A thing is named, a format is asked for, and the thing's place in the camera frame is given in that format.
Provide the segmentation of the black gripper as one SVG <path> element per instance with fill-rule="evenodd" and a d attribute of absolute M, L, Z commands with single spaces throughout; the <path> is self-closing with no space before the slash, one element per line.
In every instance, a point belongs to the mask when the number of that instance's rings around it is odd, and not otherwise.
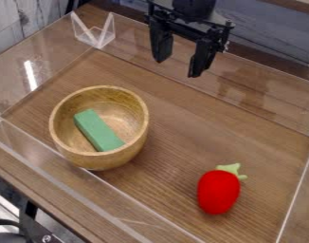
<path fill-rule="evenodd" d="M 235 24 L 216 12 L 217 0 L 146 0 L 152 56 L 161 63 L 172 54 L 172 31 L 196 42 L 194 54 L 189 65 L 189 78 L 196 78 L 210 67 L 217 51 L 224 52 L 229 32 Z"/>

